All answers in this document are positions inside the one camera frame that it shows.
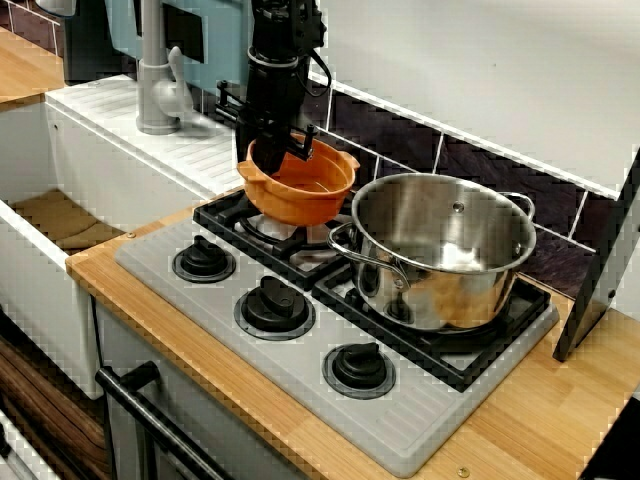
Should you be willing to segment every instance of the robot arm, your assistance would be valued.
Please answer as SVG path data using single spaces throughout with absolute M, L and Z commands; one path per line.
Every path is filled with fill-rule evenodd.
M 252 0 L 255 20 L 247 86 L 220 82 L 218 112 L 236 122 L 238 161 L 255 140 L 253 161 L 265 173 L 280 169 L 290 152 L 303 160 L 311 155 L 315 127 L 300 113 L 313 58 L 331 76 L 314 48 L 324 45 L 325 25 L 316 0 Z M 239 107 L 228 103 L 231 96 Z M 299 142 L 292 131 L 304 135 Z

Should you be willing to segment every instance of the burner grate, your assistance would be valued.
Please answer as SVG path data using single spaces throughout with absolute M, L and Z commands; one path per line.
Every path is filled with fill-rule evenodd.
M 509 301 L 490 323 L 456 334 L 424 333 L 397 325 L 368 308 L 343 267 L 319 281 L 313 297 L 369 335 L 459 392 L 464 392 L 549 306 L 551 296 L 518 279 Z
M 346 201 L 340 213 L 348 215 L 350 211 L 350 201 Z M 258 215 L 262 213 L 249 201 L 244 191 L 240 191 L 196 208 L 193 220 L 303 290 L 311 290 L 321 278 L 348 263 L 346 258 L 335 255 L 323 258 L 309 270 L 300 268 L 290 261 L 291 258 L 301 252 L 326 251 L 329 249 L 326 242 L 310 243 L 305 227 L 297 228 L 284 240 L 277 239 L 260 232 L 249 222 L 250 218 Z M 332 220 L 326 226 L 334 228 L 339 224 Z M 244 231 L 236 231 L 236 225 L 240 225 Z

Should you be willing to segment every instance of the stainless steel pot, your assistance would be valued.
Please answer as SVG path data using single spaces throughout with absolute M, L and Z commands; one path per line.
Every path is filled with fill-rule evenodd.
M 525 201 L 528 213 L 507 196 Z M 353 223 L 331 230 L 327 242 L 355 263 L 356 288 L 379 314 L 418 330 L 460 331 L 503 307 L 535 247 L 534 212 L 518 193 L 442 175 L 392 175 L 356 194 Z M 338 241 L 345 232 L 348 247 Z

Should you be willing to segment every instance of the black oven handle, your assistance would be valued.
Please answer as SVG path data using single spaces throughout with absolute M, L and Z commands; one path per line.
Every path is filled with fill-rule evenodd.
M 233 480 L 218 463 L 188 435 L 137 392 L 147 383 L 160 378 L 158 367 L 147 362 L 119 377 L 111 367 L 102 367 L 96 381 L 118 402 L 164 450 L 179 460 L 198 479 Z

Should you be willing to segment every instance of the faucet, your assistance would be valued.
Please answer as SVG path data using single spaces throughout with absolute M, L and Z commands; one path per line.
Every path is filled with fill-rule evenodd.
M 142 0 L 142 59 L 138 62 L 138 130 L 168 135 L 193 114 L 180 48 L 167 56 L 162 0 Z

